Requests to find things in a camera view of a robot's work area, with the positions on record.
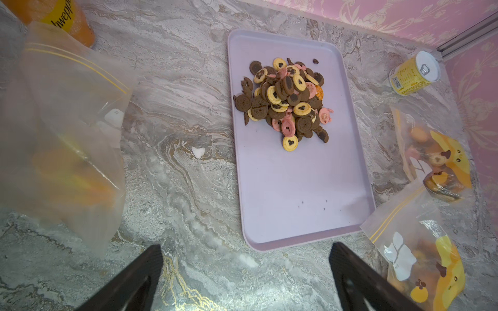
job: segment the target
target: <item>orange bottle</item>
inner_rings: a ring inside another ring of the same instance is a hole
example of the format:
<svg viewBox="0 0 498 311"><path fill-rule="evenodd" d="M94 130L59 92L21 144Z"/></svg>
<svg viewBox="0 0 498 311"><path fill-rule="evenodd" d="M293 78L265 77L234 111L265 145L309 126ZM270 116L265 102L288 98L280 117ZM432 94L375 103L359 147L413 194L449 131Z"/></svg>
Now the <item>orange bottle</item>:
<svg viewBox="0 0 498 311"><path fill-rule="evenodd" d="M1 0L26 25L32 20L53 24L91 47L95 34L75 0Z"/></svg>

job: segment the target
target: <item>lavender tray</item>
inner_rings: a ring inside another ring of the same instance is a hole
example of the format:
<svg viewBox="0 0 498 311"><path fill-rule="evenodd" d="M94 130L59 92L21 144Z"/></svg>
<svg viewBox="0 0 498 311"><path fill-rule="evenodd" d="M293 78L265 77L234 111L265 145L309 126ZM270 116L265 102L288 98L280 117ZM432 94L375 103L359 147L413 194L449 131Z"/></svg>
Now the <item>lavender tray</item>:
<svg viewBox="0 0 498 311"><path fill-rule="evenodd" d="M256 251L298 245L360 230L375 209L346 70L331 43L243 29L228 37L231 91L253 78L249 64L272 66L276 57L301 61L320 72L324 107L334 110L324 125L329 142L303 138L293 152L265 120L249 121L232 104L242 229ZM313 64L316 58L319 64Z"/></svg>

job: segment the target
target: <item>marble countertop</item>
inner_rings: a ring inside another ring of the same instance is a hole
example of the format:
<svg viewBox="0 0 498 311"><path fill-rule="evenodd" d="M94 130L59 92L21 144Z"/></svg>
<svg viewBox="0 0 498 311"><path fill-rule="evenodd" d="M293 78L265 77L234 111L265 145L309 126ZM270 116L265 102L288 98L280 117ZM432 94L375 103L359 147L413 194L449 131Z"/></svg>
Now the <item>marble countertop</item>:
<svg viewBox="0 0 498 311"><path fill-rule="evenodd" d="M0 306L7 310L72 310L154 243L165 265L153 310L340 310L327 259L334 241L386 274L361 232L267 253L246 245L227 59L233 29L339 48L377 205L408 183L389 104L420 113L470 154L443 65L439 82L406 98L384 84L391 68L420 50L415 45L233 0L95 0L83 7L97 35L93 48L140 74L121 141L127 210L101 259L63 225L40 227L1 207ZM1 8L0 25L3 95L25 30ZM193 147L206 151L196 158ZM450 309L495 310L497 240L473 166L472 179L474 200L441 207L467 273Z"/></svg>

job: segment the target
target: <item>barcode label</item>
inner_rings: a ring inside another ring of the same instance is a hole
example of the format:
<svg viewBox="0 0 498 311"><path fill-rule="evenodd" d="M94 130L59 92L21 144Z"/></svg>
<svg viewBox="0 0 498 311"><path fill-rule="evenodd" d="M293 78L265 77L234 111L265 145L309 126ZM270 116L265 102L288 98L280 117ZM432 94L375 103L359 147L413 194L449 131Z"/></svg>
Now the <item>barcode label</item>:
<svg viewBox="0 0 498 311"><path fill-rule="evenodd" d="M401 89L401 83L399 82L398 77L392 78L392 82L394 83L397 89Z"/></svg>

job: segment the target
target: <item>floral wallpaper pattern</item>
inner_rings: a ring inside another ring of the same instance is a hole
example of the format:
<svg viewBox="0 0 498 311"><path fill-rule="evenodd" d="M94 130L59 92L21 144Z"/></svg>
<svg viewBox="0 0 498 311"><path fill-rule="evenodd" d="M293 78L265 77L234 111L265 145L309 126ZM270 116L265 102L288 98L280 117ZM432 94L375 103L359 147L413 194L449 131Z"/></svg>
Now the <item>floral wallpaper pattern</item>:
<svg viewBox="0 0 498 311"><path fill-rule="evenodd" d="M498 232L498 34L450 59L446 71Z"/></svg>
<svg viewBox="0 0 498 311"><path fill-rule="evenodd" d="M263 0L438 46L498 10L497 0Z"/></svg>

